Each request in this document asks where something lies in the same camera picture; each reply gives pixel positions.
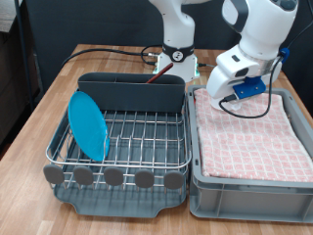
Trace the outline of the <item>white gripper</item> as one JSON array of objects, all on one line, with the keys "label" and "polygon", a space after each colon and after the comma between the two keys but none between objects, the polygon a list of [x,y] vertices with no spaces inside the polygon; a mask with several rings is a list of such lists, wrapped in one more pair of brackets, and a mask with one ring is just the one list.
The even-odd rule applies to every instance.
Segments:
[{"label": "white gripper", "polygon": [[266,86],[278,78],[282,57],[263,58],[257,51],[245,51],[240,45],[220,54],[217,66],[211,72],[206,89],[211,106],[220,110],[219,102],[227,97],[232,101],[223,103],[227,110],[238,110],[243,100],[263,93]]}]

